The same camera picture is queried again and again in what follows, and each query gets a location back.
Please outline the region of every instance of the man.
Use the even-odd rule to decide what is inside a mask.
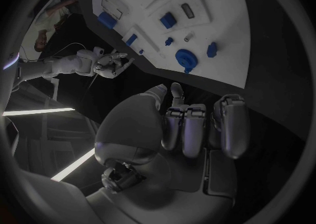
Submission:
[[[47,43],[47,32],[54,32],[59,29],[70,13],[81,14],[77,0],[54,0],[52,4],[53,6],[47,8],[35,22],[38,37],[34,49],[37,52],[44,51]]]

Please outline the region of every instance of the man's arm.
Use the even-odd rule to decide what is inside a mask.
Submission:
[[[47,13],[48,16],[51,16],[58,9],[60,9],[62,7],[65,7],[65,6],[69,5],[69,4],[73,4],[73,3],[77,2],[77,1],[78,0],[67,0],[67,1],[60,2],[59,4],[56,4],[55,6],[53,6],[52,8],[47,9],[46,13]]]

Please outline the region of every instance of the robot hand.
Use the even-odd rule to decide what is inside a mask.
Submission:
[[[135,60],[131,58],[122,65],[121,58],[127,57],[126,53],[106,54],[94,66],[94,72],[105,78],[115,78],[126,70]]]

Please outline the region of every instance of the fluorescent light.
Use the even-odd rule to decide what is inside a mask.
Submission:
[[[17,57],[14,59],[14,61],[12,61],[12,62],[8,63],[7,65],[5,65],[5,66],[3,67],[3,69],[5,70],[5,69],[7,69],[8,67],[12,66],[14,63],[16,63],[16,61],[18,60],[18,58],[19,58],[19,53],[17,54]]]
[[[86,160],[88,160],[93,155],[94,155],[94,148],[90,150],[87,154],[85,154],[84,156],[80,157],[77,161],[70,164],[67,168],[62,170],[60,173],[58,173],[51,179],[57,182],[63,180],[65,177],[67,177],[71,172],[77,169],[81,164],[83,164]]]
[[[38,114],[38,113],[49,113],[49,112],[64,112],[74,111],[72,108],[60,108],[60,109],[46,109],[46,110],[29,110],[29,111],[10,111],[4,112],[2,116],[15,116],[15,115],[27,115],[27,114]]]

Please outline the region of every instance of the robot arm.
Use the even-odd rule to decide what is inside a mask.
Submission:
[[[122,65],[121,58],[124,53],[103,54],[104,50],[95,47],[93,51],[79,50],[76,55],[61,59],[47,58],[42,62],[19,63],[14,89],[23,82],[38,77],[55,77],[59,74],[72,74],[93,76],[96,73],[105,78],[115,78],[126,70],[134,61],[130,59]]]

